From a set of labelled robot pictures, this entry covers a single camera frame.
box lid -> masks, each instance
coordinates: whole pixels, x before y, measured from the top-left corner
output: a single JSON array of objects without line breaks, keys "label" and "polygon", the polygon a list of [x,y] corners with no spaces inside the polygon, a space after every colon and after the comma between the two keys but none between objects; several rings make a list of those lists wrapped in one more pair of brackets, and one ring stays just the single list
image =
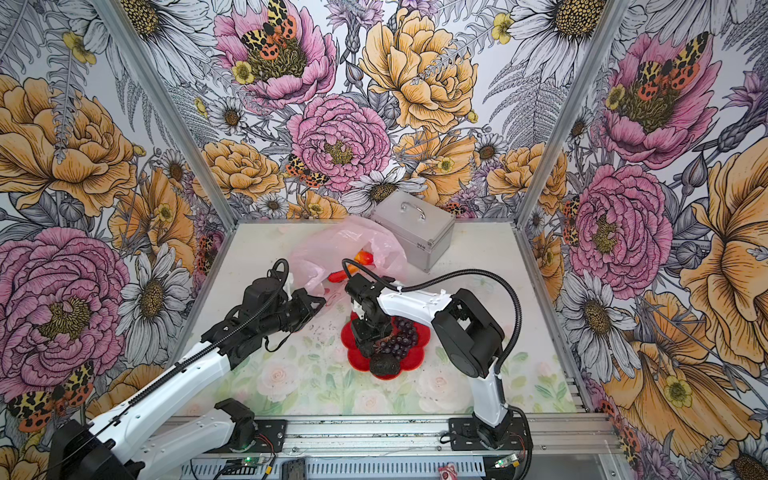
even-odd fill
[{"label": "box lid", "polygon": [[376,206],[371,220],[395,235],[426,246],[427,250],[431,250],[454,223],[449,212],[400,190]]}]

silver metal box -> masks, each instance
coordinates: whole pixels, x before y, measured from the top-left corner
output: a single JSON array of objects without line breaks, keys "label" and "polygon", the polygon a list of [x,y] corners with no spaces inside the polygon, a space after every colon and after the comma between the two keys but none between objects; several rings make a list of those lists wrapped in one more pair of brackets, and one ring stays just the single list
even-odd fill
[{"label": "silver metal box", "polygon": [[371,220],[394,233],[408,263],[425,272],[450,246],[455,221],[445,210],[399,190],[376,206]]}]

plastic bag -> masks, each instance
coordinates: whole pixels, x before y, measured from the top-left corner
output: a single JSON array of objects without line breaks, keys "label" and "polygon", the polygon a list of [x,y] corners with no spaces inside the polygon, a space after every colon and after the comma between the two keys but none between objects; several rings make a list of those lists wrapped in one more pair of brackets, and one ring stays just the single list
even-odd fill
[{"label": "plastic bag", "polygon": [[394,235],[378,223],[362,217],[347,217],[325,230],[304,240],[288,256],[295,288],[306,288],[310,295],[324,296],[327,300],[344,283],[323,281],[342,269],[341,260],[354,258],[360,251],[373,253],[373,270],[377,275],[397,278],[405,271],[406,252]]}]

wall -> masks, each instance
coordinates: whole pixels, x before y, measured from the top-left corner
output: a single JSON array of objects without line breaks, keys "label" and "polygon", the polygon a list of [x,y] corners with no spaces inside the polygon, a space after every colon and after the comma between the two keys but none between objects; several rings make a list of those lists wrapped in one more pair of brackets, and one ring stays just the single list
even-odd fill
[{"label": "wall", "polygon": [[92,8],[2,11],[0,477],[33,478],[162,372],[223,234]]},{"label": "wall", "polygon": [[631,12],[524,228],[637,476],[765,478],[768,2]]},{"label": "wall", "polygon": [[605,0],[276,0],[291,26],[269,41],[260,0],[141,4],[128,17],[237,216],[308,220],[394,190],[513,217]]}]

metal handle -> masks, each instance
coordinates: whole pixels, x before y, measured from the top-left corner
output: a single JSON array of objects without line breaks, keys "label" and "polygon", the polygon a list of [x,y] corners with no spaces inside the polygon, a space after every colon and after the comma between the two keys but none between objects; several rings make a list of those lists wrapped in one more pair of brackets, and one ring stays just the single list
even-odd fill
[{"label": "metal handle", "polygon": [[402,202],[400,204],[400,211],[401,212],[406,211],[406,208],[407,208],[408,205],[410,205],[411,207],[417,209],[418,211],[420,211],[422,213],[422,220],[426,220],[427,219],[427,214],[424,213],[424,210],[422,210],[421,208],[419,208],[416,205],[412,204],[411,202]]}]

